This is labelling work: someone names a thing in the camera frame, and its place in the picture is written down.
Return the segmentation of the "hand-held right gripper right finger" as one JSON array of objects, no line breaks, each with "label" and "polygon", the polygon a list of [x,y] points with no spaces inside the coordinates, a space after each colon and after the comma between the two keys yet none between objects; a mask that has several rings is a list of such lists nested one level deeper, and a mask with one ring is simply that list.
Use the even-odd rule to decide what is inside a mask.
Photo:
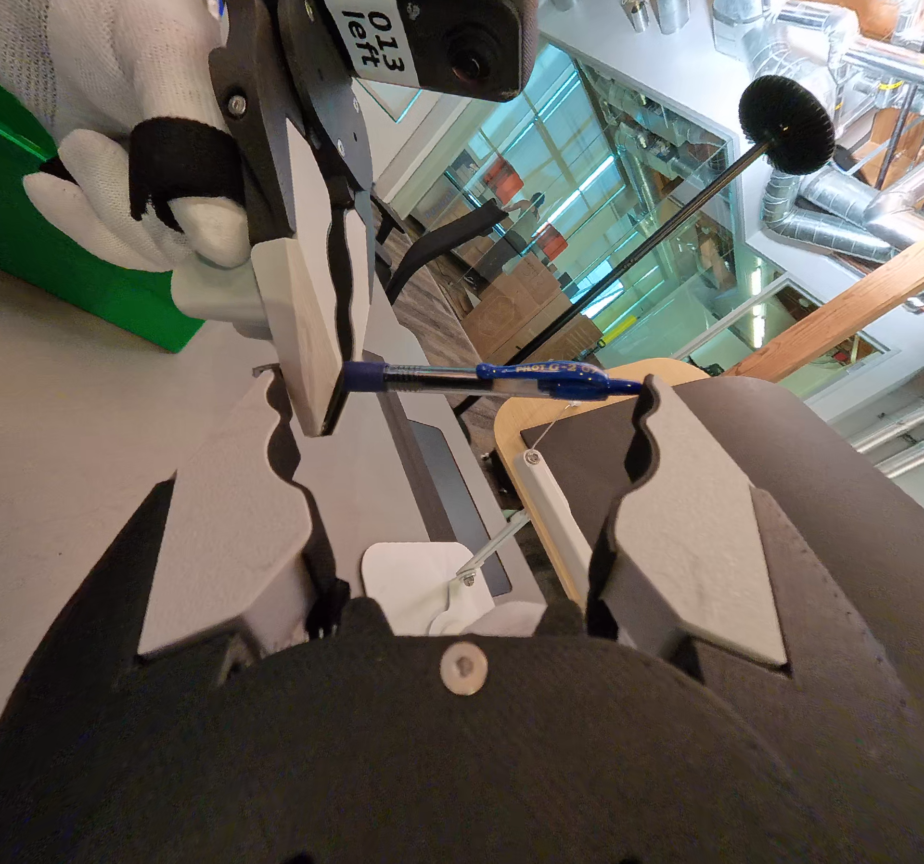
[{"label": "hand-held right gripper right finger", "polygon": [[631,423],[629,488],[590,560],[589,632],[664,659],[694,638],[785,665],[750,479],[659,376]]}]

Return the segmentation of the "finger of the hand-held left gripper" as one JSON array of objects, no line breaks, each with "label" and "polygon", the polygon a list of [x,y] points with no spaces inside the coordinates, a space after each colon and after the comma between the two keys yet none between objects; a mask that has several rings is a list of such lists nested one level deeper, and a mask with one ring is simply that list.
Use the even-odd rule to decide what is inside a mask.
[{"label": "finger of the hand-held left gripper", "polygon": [[284,122],[295,233],[251,250],[265,317],[285,386],[302,432],[331,433],[339,418],[344,361],[335,329],[335,295],[328,265],[331,202],[309,142]]},{"label": "finger of the hand-held left gripper", "polygon": [[329,186],[328,265],[334,287],[334,326],[343,361],[362,357],[375,277],[371,195]]}]

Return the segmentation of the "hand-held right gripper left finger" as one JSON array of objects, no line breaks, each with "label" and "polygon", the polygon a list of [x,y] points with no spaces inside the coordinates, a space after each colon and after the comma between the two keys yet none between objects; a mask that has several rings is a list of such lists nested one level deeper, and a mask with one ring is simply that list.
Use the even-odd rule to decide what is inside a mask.
[{"label": "hand-held right gripper left finger", "polygon": [[337,574],[280,372],[257,372],[176,476],[138,651],[155,657],[229,632],[262,656],[332,636],[350,586]]}]

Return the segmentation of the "blue pen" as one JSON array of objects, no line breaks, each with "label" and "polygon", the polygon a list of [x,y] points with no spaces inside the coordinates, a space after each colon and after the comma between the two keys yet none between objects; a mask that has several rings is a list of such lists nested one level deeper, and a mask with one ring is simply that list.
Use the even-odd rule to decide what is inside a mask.
[{"label": "blue pen", "polygon": [[574,361],[481,362],[471,368],[351,361],[343,365],[339,387],[346,393],[537,397],[578,403],[638,396],[643,391],[640,382],[613,377],[593,365]]}]

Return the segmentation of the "green plastic bin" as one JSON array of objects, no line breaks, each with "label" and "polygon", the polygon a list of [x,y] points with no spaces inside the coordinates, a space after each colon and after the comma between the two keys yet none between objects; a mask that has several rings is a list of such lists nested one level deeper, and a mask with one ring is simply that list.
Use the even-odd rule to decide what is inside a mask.
[{"label": "green plastic bin", "polygon": [[124,270],[88,254],[29,202],[22,179],[54,154],[38,120],[2,89],[2,271],[164,350],[181,351],[203,321],[176,308],[168,273]]}]

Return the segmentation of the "person's left hand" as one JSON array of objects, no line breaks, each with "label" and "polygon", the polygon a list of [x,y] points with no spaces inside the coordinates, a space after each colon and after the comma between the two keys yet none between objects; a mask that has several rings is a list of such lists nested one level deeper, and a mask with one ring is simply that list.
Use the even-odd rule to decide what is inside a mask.
[{"label": "person's left hand", "polygon": [[141,124],[202,144],[217,169],[229,141],[209,55],[221,39],[202,0],[2,0],[2,87],[41,123],[59,164],[27,175],[29,201],[89,254],[162,272],[193,254],[233,269],[249,257],[243,198],[186,187]]}]

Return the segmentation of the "black office chair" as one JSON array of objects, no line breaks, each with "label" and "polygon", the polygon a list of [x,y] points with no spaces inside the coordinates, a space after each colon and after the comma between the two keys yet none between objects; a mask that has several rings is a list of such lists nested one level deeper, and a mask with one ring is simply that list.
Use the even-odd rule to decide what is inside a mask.
[{"label": "black office chair", "polygon": [[432,260],[451,253],[472,239],[487,234],[509,216],[496,201],[466,211],[451,222],[423,234],[401,258],[396,271],[385,285],[385,296],[393,306],[412,276]]}]

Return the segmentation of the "cardboard box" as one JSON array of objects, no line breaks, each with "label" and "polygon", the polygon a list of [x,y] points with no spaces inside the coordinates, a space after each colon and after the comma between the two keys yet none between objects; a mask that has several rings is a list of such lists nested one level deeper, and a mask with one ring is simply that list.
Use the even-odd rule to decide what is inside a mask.
[{"label": "cardboard box", "polygon": [[[461,322],[477,360],[506,364],[571,306],[553,272],[529,254],[511,273],[500,272]],[[551,336],[526,362],[567,361],[594,353],[601,330],[583,314]]]}]

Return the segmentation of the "black floor lamp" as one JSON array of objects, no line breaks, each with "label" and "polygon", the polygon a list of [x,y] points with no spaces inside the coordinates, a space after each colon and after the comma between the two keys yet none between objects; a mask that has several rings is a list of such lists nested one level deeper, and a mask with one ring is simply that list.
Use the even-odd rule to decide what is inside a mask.
[{"label": "black floor lamp", "polygon": [[561,328],[601,297],[655,247],[676,234],[759,158],[764,157],[774,169],[785,174],[804,176],[819,170],[834,154],[834,124],[827,110],[814,94],[790,77],[766,75],[751,81],[740,97],[738,120],[750,144],[745,154],[683,204],[640,246],[618,261],[614,269],[560,313],[537,337],[516,351],[506,362],[507,366],[527,362]]}]

